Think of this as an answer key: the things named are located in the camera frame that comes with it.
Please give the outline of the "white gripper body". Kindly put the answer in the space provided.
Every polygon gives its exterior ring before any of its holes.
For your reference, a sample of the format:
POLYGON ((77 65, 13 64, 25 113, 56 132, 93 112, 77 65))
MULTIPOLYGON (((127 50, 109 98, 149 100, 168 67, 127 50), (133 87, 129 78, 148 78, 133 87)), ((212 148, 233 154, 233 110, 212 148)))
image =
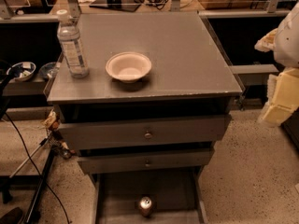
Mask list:
POLYGON ((285 68, 268 78, 268 111, 293 113, 299 107, 299 69, 285 68))

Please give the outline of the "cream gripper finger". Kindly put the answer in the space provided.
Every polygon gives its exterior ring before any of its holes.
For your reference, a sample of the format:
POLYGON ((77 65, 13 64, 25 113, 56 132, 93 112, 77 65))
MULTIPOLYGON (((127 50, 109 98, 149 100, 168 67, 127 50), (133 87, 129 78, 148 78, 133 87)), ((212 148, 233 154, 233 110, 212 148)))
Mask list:
POLYGON ((257 41, 254 48, 261 52, 268 52, 275 47, 275 36, 278 29, 273 29, 257 41))
POLYGON ((266 103, 258 117, 258 122, 268 127, 276 127, 280 126, 291 115, 290 110, 266 103))

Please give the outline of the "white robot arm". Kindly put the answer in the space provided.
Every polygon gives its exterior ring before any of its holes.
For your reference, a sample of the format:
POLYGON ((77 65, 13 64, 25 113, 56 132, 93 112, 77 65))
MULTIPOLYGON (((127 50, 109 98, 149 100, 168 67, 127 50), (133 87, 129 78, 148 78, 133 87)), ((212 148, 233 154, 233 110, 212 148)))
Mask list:
POLYGON ((280 126, 299 108, 299 3, 279 24, 254 46, 258 51, 273 51, 274 60, 284 69, 267 80, 267 102, 258 121, 280 126))

